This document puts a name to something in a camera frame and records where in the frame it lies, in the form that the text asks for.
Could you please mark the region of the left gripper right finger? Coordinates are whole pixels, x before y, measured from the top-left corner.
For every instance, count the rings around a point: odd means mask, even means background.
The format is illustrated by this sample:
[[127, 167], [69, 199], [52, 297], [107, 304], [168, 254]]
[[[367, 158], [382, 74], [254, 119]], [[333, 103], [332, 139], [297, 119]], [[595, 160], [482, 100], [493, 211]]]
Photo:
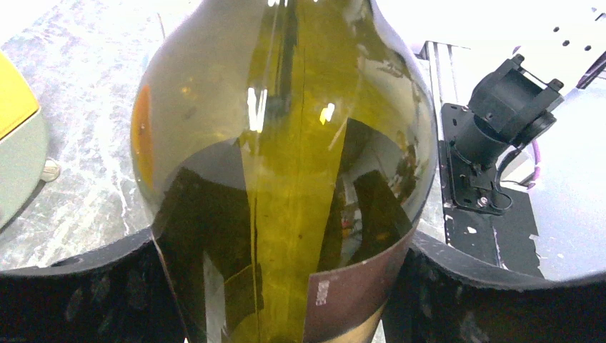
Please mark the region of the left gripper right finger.
[[382, 322], [388, 342], [603, 342], [605, 275], [553, 282], [416, 232]]

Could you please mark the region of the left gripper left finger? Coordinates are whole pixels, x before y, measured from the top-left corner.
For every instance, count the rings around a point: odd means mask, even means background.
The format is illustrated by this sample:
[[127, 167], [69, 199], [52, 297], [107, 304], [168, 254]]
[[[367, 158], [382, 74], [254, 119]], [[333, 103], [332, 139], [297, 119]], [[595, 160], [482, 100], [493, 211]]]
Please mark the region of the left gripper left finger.
[[1, 273], [2, 342], [184, 342], [150, 229]]

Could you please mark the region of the olive green wine bottle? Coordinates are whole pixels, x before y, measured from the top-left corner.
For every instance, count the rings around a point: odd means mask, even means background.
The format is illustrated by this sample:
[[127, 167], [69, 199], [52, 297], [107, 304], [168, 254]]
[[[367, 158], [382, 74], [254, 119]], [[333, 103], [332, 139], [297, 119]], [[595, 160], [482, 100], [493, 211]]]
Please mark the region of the olive green wine bottle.
[[202, 1], [149, 62], [131, 150], [188, 341], [372, 341], [437, 163], [376, 1]]

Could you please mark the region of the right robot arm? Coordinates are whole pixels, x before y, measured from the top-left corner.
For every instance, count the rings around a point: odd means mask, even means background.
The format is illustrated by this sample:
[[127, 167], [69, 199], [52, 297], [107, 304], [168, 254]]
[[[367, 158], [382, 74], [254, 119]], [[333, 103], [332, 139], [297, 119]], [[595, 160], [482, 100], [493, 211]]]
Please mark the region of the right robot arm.
[[489, 168], [513, 146], [525, 148], [554, 123], [553, 110], [573, 89], [605, 70], [605, 2], [593, 9], [546, 13], [517, 50], [474, 87], [471, 115], [449, 139], [449, 154]]

